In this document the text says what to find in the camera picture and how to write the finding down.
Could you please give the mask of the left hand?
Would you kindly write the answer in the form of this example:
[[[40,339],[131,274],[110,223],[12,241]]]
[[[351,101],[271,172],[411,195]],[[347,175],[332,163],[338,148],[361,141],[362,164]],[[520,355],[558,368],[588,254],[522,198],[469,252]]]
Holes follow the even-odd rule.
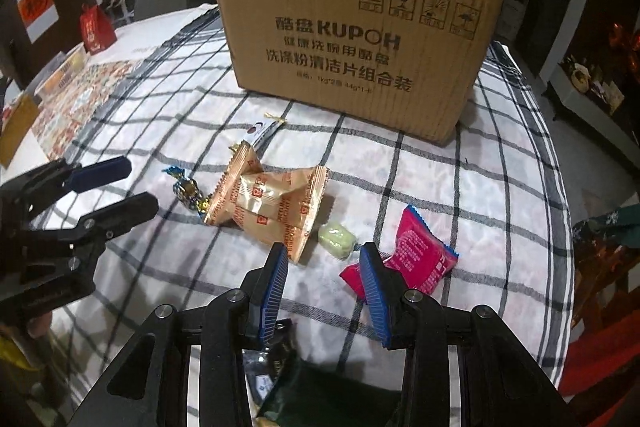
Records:
[[[43,337],[49,332],[52,323],[52,312],[49,311],[40,317],[34,317],[27,322],[26,331],[34,339]]]

